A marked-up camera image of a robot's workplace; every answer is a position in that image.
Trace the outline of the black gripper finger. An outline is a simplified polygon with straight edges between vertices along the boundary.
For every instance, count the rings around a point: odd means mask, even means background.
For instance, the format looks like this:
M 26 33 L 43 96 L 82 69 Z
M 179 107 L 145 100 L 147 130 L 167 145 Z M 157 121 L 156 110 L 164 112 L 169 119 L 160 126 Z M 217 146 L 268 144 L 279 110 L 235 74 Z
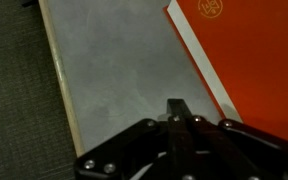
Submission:
M 167 113 L 173 118 L 174 121 L 180 121 L 184 118 L 183 105 L 183 99 L 167 100 Z

